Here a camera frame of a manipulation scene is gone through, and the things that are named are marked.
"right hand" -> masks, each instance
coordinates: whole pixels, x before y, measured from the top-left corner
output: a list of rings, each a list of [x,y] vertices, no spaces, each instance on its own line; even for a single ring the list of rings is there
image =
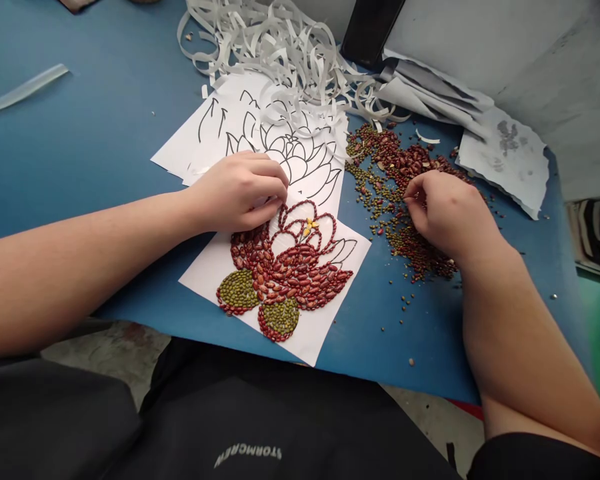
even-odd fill
[[[480,192],[453,175],[438,170],[418,175],[409,182],[405,202],[418,232],[460,268],[508,246]]]

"gray floor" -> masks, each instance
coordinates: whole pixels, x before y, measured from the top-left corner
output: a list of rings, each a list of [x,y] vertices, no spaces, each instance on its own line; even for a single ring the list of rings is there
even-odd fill
[[[151,372],[169,337],[136,323],[116,322],[106,331],[63,341],[44,350],[46,359],[123,380],[136,406],[149,390]],[[471,459],[484,442],[482,422],[448,401],[426,393],[383,388],[447,458],[447,443],[455,446],[460,475],[466,477]]]

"table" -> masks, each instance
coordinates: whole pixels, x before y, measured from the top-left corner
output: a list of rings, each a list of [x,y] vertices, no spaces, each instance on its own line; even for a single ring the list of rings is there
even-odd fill
[[[182,56],[175,38],[184,10],[182,0],[146,6],[106,0],[72,16],[54,1],[0,0],[0,95],[56,63],[71,70],[0,112],[0,237],[182,188],[178,178],[149,159],[202,102],[201,85],[207,79]],[[352,118],[350,125],[357,128],[361,121]],[[459,144],[462,132],[421,118],[418,128],[427,137],[441,138],[436,153],[446,154]],[[397,130],[403,132],[404,143],[415,126],[407,122]],[[496,195],[497,208],[506,215],[497,218],[503,234],[526,253],[536,286],[590,371],[559,179],[555,159],[551,154],[549,158],[543,214],[550,220],[533,222],[508,198],[484,184],[479,187]],[[352,176],[346,174],[339,218],[368,235],[367,212],[355,203],[353,187]],[[97,314],[296,361],[178,284],[210,238],[203,235],[180,245]],[[457,282],[404,281],[404,262],[390,257],[385,242],[374,240],[317,367],[477,402],[462,346],[461,290],[453,288]],[[415,298],[402,312],[400,297],[412,293]],[[551,294],[558,298],[549,300]]]

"wall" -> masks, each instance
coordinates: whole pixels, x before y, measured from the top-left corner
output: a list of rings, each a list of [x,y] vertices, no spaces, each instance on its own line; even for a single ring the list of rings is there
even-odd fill
[[[355,0],[296,0],[342,40]],[[531,126],[565,199],[600,195],[600,0],[406,0],[387,48],[418,58]]]
[[[600,2],[495,97],[555,152],[565,199],[600,195]]]

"person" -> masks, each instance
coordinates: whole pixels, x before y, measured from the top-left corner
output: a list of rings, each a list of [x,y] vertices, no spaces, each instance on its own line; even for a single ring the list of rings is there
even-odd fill
[[[272,218],[287,188],[240,152],[188,189],[0,239],[0,478],[458,478],[376,383],[173,339],[138,414],[122,382],[32,355],[180,242]],[[405,200],[462,274],[487,439],[469,477],[600,478],[600,399],[479,192],[432,171]]]

